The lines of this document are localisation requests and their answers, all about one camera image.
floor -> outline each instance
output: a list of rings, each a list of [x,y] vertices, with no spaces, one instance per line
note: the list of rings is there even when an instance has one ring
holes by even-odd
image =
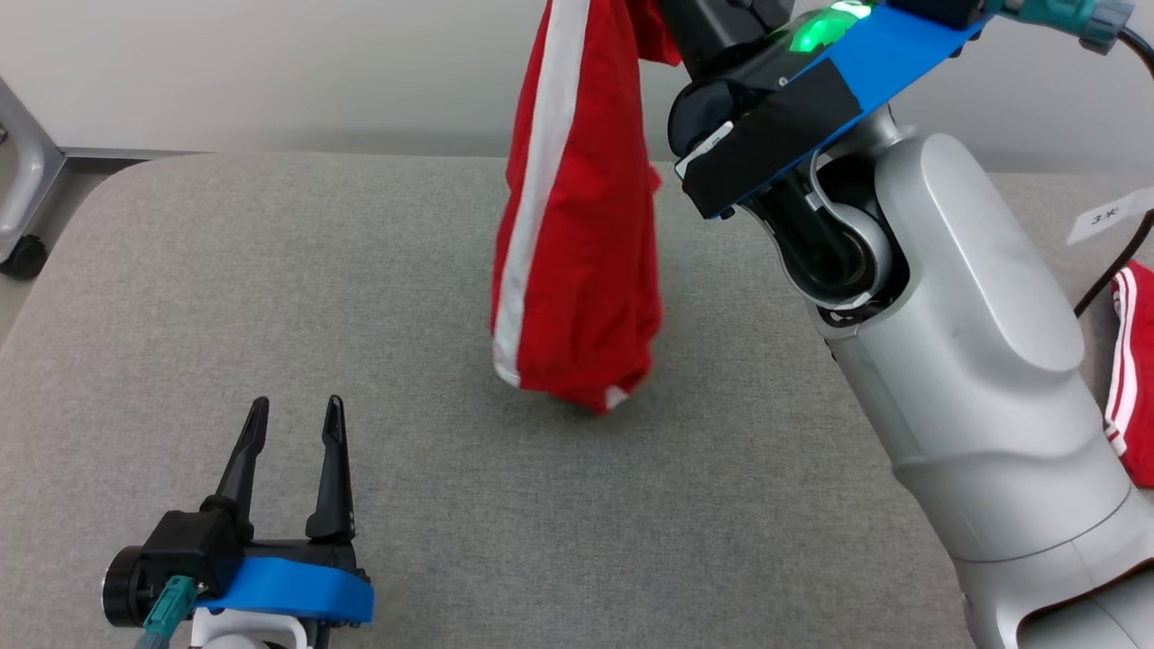
[[[60,232],[88,194],[110,176],[132,164],[135,164],[135,161],[69,159],[65,163],[63,171],[28,233],[39,237],[48,246],[51,254]],[[3,202],[15,174],[16,148],[12,142],[2,143],[0,144],[0,202]],[[8,331],[16,322],[33,284],[35,279],[17,281],[0,276],[0,344],[8,337]]]

red fabric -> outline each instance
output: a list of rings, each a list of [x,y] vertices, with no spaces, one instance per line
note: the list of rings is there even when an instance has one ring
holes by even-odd
[[[661,323],[639,58],[677,62],[657,0],[548,3],[497,234],[499,374],[598,413],[649,373]]]
[[[1112,289],[1121,326],[1106,433],[1134,484],[1154,488],[1154,271],[1131,261]]]

red cloth with white stripe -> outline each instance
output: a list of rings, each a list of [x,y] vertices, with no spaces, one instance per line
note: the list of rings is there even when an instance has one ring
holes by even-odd
[[[638,59],[676,64],[657,0],[552,0],[522,88],[493,276],[493,360],[612,410],[661,323]]]
[[[1121,327],[1106,434],[1134,484],[1154,488],[1154,271],[1131,261],[1112,288]]]

gray fabric surface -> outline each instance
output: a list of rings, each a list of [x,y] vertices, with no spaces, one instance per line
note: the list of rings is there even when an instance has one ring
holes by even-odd
[[[1071,294],[1132,230],[1064,245],[1136,182],[998,182]],[[258,395],[253,519],[300,536],[337,393],[377,609],[336,649],[968,646],[944,551],[751,219],[702,222],[667,181],[653,376],[593,419],[492,371],[504,199],[489,159],[186,157],[99,187],[0,350],[0,644],[130,647],[107,562],[216,486]]]

white label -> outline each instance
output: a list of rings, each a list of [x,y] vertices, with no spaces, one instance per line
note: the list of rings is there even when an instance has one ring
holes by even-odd
[[[1092,209],[1078,217],[1074,231],[1066,239],[1067,245],[1085,241],[1107,227],[1121,223],[1132,216],[1144,215],[1154,209],[1154,187],[1139,189],[1124,199],[1110,204]]]
[[[725,136],[729,135],[732,130],[733,130],[733,122],[727,121],[722,124],[720,128],[714,130],[713,135],[710,135],[709,137],[705,139],[704,142],[698,144],[688,156],[685,156],[685,159],[681,161],[673,167],[673,170],[677,172],[677,178],[684,180],[685,170],[689,169],[689,163],[712,151],[713,147],[717,147],[718,142],[725,140]]]

